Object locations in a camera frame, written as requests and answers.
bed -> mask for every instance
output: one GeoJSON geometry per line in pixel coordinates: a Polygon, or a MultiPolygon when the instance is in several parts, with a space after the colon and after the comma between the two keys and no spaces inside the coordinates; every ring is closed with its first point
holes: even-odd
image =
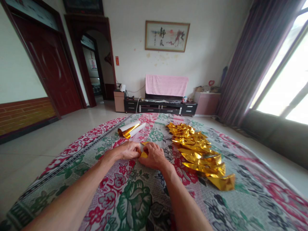
{"type": "MultiPolygon", "coordinates": [[[[171,114],[143,113],[117,118],[79,137],[59,154],[20,196],[3,223],[20,230],[126,139],[117,129],[140,120],[146,127],[131,140],[159,144],[214,230],[308,230],[308,202],[247,147],[213,128],[171,114]],[[235,190],[218,190],[197,172],[188,172],[166,124],[186,123],[202,131],[221,153],[235,190]]],[[[175,227],[162,174],[136,159],[119,160],[102,179],[79,230],[170,230],[175,227]]]]}

curtain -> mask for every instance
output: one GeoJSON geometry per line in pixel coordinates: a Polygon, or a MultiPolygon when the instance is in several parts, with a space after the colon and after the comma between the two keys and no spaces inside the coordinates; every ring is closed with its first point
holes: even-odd
{"type": "Polygon", "coordinates": [[[255,0],[225,80],[217,108],[220,121],[240,127],[265,70],[290,29],[300,0],[255,0]]]}

arched doorway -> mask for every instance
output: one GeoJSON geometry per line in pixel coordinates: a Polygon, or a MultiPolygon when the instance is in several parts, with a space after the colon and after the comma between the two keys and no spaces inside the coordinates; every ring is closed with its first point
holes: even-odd
{"type": "Polygon", "coordinates": [[[83,15],[65,15],[66,24],[72,39],[77,62],[82,75],[84,87],[88,96],[90,107],[96,106],[95,95],[93,92],[93,85],[91,83],[86,58],[83,51],[81,39],[83,35],[89,31],[100,32],[108,41],[110,47],[112,75],[113,75],[113,89],[116,89],[116,74],[112,52],[112,42],[110,36],[109,19],[103,16],[83,16],[83,15]]]}

dark red door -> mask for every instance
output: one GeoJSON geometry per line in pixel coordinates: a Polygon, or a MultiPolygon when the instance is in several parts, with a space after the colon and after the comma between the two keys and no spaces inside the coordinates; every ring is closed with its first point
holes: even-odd
{"type": "Polygon", "coordinates": [[[14,19],[59,114],[62,116],[81,109],[58,32],[16,15],[14,19]]]}

red paper sign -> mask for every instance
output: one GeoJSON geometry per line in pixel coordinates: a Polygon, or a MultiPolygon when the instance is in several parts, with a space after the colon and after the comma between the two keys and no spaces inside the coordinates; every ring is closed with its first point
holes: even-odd
{"type": "Polygon", "coordinates": [[[116,65],[119,66],[119,56],[116,56],[115,59],[116,59],[115,60],[116,65]]]}
{"type": "Polygon", "coordinates": [[[214,80],[210,80],[210,81],[209,81],[209,86],[212,86],[214,83],[215,83],[214,80]]]}

